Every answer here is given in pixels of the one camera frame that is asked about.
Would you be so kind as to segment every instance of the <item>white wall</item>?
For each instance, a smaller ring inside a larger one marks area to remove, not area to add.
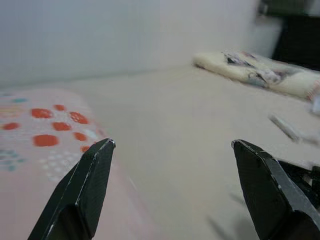
[[[279,22],[257,0],[4,0],[0,86],[163,69],[195,52],[269,56]]]

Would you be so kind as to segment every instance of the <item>floor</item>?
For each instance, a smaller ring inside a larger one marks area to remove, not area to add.
[[[257,240],[239,183],[231,141],[244,139],[309,167],[320,148],[291,142],[269,120],[278,114],[318,134],[309,104],[232,82],[194,67],[130,76],[22,86],[83,96],[117,144],[168,240]]]

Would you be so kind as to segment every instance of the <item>white fluffy cushion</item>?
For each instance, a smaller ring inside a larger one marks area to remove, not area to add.
[[[268,88],[275,92],[312,99],[320,93],[320,74],[246,52],[200,53],[196,66],[232,80]]]

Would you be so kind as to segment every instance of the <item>dark furniture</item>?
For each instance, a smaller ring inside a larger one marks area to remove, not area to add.
[[[272,59],[320,71],[320,17],[286,17]]]

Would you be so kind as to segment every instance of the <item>pink cloth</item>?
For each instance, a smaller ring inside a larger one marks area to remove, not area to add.
[[[1,238],[25,240],[57,183],[106,136],[87,104],[59,89],[0,93],[0,125]],[[94,239],[160,239],[115,159]]]

